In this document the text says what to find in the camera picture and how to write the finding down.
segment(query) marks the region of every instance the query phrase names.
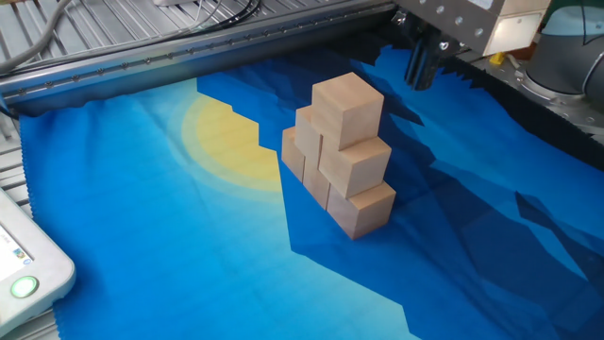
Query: printed fabric backdrop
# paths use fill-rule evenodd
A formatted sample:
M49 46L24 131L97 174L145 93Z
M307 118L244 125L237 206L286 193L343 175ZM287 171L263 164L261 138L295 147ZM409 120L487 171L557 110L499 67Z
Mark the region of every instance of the printed fabric backdrop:
M35 220L75 261L75 339L604 338L604 175L410 52L313 49L23 117ZM352 242L280 161L313 83L381 91L397 191Z

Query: white device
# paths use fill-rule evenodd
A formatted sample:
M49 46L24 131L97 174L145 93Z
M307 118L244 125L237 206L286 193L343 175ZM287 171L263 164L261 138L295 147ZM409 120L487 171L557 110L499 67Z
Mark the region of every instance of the white device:
M0 189L0 337L50 308L75 280L72 260Z

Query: green button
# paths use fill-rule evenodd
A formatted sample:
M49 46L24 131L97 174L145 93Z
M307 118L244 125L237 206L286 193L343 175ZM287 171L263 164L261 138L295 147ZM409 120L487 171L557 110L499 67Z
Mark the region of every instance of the green button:
M10 288L10 292L16 298L27 298L38 289L38 279L34 277L22 277L15 281Z

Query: wooden cube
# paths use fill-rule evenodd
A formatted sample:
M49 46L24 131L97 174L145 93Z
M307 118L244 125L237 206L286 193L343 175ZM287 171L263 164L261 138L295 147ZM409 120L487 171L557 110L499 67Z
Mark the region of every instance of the wooden cube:
M327 208L329 181L317 167L308 161L304 164L304 186L323 209Z
M395 196L396 192L386 182L348 199L331 186L327 212L356 240L388 223Z
M354 73L312 86L312 125L343 150L378 136L384 96Z
M306 162L319 165L321 155L321 142L323 136L310 123L312 118L312 107L298 109L295 112L295 146L306 157Z
M294 175L302 181L304 179L304 155L298 150L294 143L295 127L283 130L283 142L281 144L281 159Z
M378 186L384 180L392 149L379 137L338 151L323 139L319 171L345 198Z

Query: stack of wooden blocks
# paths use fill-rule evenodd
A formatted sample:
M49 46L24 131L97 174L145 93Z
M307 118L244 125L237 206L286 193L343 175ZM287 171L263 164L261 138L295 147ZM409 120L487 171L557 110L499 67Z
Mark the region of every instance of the stack of wooden blocks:
M281 159L357 239L385 225L396 192L384 182L392 149L378 137L384 96L353 73L312 86L312 105L283 131Z

